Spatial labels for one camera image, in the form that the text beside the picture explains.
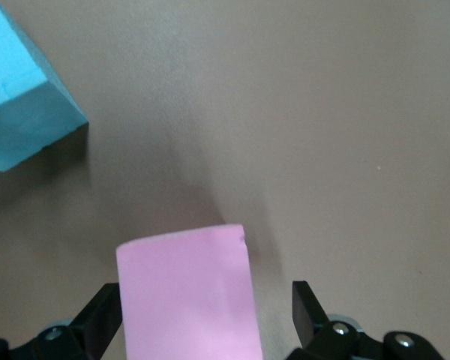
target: pink sponge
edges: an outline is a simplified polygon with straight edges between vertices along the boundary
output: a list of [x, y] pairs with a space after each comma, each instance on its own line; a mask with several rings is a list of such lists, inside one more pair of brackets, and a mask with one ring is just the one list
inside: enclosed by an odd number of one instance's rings
[[117, 249], [127, 360], [262, 360], [241, 225]]

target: blue foam block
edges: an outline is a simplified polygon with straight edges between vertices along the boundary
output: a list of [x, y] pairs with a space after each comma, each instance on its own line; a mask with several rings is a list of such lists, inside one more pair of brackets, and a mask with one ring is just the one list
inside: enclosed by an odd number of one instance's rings
[[0, 171], [86, 122], [41, 51], [0, 8]]

